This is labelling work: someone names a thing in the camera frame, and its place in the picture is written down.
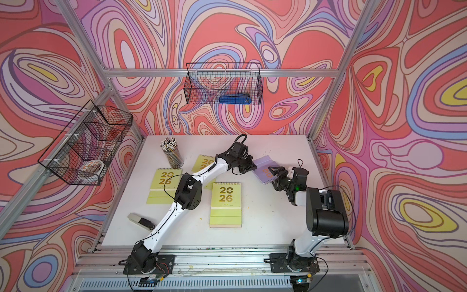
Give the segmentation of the purple 2026 calendar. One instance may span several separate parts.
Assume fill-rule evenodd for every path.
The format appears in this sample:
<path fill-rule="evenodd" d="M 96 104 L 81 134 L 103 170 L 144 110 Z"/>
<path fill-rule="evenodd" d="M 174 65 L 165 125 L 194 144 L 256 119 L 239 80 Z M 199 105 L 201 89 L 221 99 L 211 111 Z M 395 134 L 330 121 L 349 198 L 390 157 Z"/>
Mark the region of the purple 2026 calendar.
<path fill-rule="evenodd" d="M 258 159 L 253 160 L 257 168 L 254 170 L 255 176 L 263 184 L 268 184 L 273 182 L 277 177 L 272 174 L 269 170 L 269 167 L 278 167 L 278 164 L 273 161 L 269 156 L 264 156 Z"/>

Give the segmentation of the peach 2026 calendar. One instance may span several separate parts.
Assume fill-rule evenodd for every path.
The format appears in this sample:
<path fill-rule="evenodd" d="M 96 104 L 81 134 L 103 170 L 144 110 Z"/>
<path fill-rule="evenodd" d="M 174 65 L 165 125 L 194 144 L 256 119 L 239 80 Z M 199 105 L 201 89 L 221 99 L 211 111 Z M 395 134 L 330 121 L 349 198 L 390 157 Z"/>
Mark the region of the peach 2026 calendar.
<path fill-rule="evenodd" d="M 241 228 L 242 225 L 209 225 L 210 228 Z"/>

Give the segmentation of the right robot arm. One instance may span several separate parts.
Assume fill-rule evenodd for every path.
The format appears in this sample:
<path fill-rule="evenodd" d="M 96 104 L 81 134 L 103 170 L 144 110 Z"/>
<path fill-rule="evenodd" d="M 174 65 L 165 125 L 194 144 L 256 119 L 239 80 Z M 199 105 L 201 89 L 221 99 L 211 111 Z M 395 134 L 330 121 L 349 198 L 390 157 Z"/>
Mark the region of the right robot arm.
<path fill-rule="evenodd" d="M 293 206 L 305 207 L 306 231 L 294 239 L 286 253 L 289 263 L 310 259 L 328 239 L 344 237 L 350 231 L 349 218 L 340 191 L 330 187 L 308 187 L 309 171 L 302 167 L 269 167 L 276 178 L 272 182 L 277 192 L 284 192 Z"/>

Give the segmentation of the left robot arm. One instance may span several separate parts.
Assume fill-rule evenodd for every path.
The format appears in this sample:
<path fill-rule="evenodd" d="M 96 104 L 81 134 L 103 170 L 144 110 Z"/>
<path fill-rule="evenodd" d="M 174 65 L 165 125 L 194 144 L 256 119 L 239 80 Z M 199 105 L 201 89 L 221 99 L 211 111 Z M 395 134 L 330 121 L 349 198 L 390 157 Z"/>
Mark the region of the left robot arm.
<path fill-rule="evenodd" d="M 183 217 L 185 212 L 196 209 L 201 203 L 203 184 L 211 182 L 234 168 L 237 168 L 241 174 L 245 174 L 255 170 L 257 166 L 253 162 L 252 155 L 240 156 L 229 152 L 217 155 L 213 163 L 199 172 L 183 174 L 169 211 L 149 236 L 135 243 L 131 257 L 142 266 L 150 256 L 158 254 L 176 222 Z"/>

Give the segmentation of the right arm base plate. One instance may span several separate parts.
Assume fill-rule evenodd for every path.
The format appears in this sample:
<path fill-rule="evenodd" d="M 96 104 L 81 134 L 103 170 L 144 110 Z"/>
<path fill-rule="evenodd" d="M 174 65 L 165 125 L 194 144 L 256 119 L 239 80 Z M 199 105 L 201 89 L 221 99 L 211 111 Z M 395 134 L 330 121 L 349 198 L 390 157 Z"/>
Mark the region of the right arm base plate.
<path fill-rule="evenodd" d="M 310 273 L 314 275 L 320 272 L 318 261 L 314 257 L 271 253 L 263 261 L 269 264 L 272 273 Z"/>

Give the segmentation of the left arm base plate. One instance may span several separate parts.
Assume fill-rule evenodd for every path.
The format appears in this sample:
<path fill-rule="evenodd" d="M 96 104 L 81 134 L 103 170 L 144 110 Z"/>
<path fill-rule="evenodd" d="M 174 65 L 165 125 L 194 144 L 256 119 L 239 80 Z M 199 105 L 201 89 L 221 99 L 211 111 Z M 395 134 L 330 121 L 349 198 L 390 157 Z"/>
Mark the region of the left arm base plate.
<path fill-rule="evenodd" d="M 127 275 L 158 275 L 168 276 L 173 272 L 176 256 L 172 254 L 157 254 L 150 256 L 142 266 L 131 257 L 119 261 L 118 265 L 124 267 Z"/>

